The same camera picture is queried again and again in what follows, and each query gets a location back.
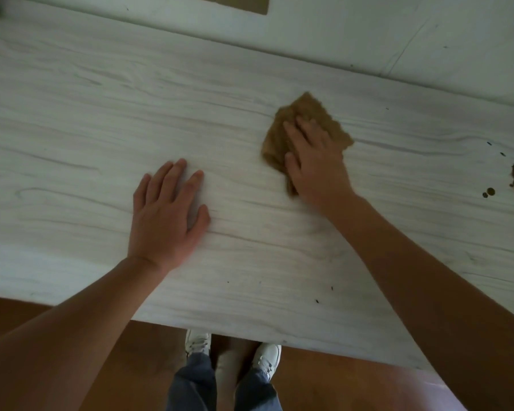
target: jeans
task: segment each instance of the jeans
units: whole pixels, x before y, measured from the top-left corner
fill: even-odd
[[[173,377],[165,409],[215,411],[216,406],[212,361],[204,353],[193,353]],[[234,395],[234,411],[282,411],[278,394],[263,371],[252,368],[240,381]]]

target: hand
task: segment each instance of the hand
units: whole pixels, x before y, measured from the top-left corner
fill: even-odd
[[[330,218],[332,211],[342,207],[341,200],[356,196],[343,154],[315,120],[297,116],[296,123],[297,126],[284,122],[299,155],[298,161],[293,153],[286,154],[286,169],[301,199]]]
[[[198,208],[194,226],[187,226],[188,209],[198,191],[204,172],[195,172],[177,196],[175,188],[187,162],[167,162],[154,176],[145,174],[133,194],[133,221],[128,257],[153,263],[167,274],[192,254],[206,232],[210,217],[206,205]]]

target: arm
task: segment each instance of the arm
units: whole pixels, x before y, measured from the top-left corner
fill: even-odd
[[[134,194],[128,256],[88,288],[0,337],[0,409],[77,410],[130,318],[209,225],[205,206],[187,229],[203,179],[174,196],[185,160],[145,175]]]
[[[286,155],[286,167],[301,198],[356,250],[444,382],[469,411],[514,410],[514,315],[357,196],[315,122],[286,130],[299,153]]]

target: white wooden table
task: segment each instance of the white wooden table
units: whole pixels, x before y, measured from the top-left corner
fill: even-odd
[[[514,108],[22,0],[0,20],[0,297],[57,304],[106,273],[141,175],[186,157],[210,231],[136,319],[428,368],[355,252],[260,159],[305,90],[356,140],[357,191],[514,312]]]

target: white shoe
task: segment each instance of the white shoe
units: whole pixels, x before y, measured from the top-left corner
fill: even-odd
[[[281,354],[282,347],[280,345],[261,343],[253,357],[252,367],[263,371],[268,377],[268,382],[270,382],[280,364]]]
[[[187,357],[192,353],[204,353],[209,356],[209,350],[212,348],[212,334],[194,329],[187,330],[185,337],[185,352]]]

